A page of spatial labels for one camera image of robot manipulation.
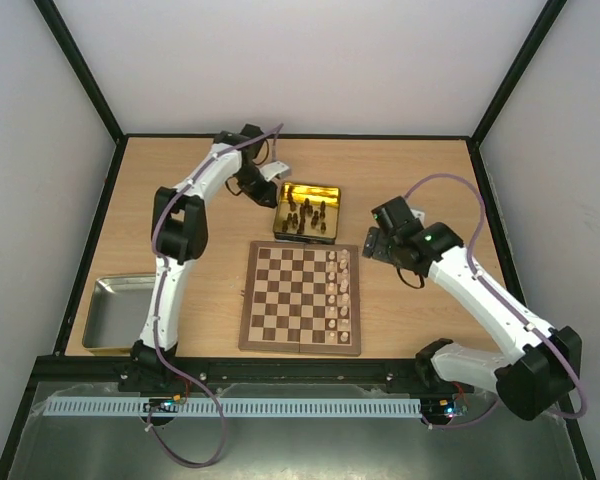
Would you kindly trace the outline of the gold tin with dark pieces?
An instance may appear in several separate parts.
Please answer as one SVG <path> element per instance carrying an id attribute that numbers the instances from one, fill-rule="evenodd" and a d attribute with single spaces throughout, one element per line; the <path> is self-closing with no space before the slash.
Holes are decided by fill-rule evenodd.
<path id="1" fill-rule="evenodd" d="M 334 244 L 341 197 L 338 187 L 284 182 L 273 222 L 274 238 L 286 242 Z"/>

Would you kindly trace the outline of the wooden chess board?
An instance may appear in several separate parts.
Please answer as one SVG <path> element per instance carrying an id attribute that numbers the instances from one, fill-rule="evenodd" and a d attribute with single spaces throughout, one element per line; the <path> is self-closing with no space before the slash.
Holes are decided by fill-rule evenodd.
<path id="1" fill-rule="evenodd" d="M 350 253 L 352 341 L 326 341 L 326 253 Z M 359 248 L 253 241 L 250 244 L 238 348 L 357 357 L 362 352 Z"/>

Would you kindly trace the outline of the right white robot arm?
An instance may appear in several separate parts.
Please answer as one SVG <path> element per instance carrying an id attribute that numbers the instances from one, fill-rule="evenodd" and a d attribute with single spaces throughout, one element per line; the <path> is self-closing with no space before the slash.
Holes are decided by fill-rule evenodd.
<path id="1" fill-rule="evenodd" d="M 397 273 L 414 273 L 450 294 L 490 335 L 498 352 L 441 338 L 415 356 L 416 379 L 435 392 L 448 382 L 495 394 L 511 413 L 533 420 L 572 391 L 581 391 L 582 340 L 554 328 L 513 297 L 475 260 L 472 247 L 449 226 L 429 226 L 395 197 L 371 212 Z"/>

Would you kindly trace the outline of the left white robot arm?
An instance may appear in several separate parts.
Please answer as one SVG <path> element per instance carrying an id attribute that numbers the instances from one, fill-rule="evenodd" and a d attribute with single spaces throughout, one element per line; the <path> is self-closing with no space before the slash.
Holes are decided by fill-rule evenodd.
<path id="1" fill-rule="evenodd" d="M 147 317 L 130 357 L 141 372 L 160 383 L 188 376 L 173 359 L 188 278 L 209 240 L 207 207 L 230 179 L 236 180 L 238 195 L 262 207 L 277 207 L 276 182 L 290 173 L 276 158 L 282 128 L 278 124 L 263 131 L 246 124 L 238 133 L 220 132 L 189 175 L 155 193 L 150 240 L 156 272 Z"/>

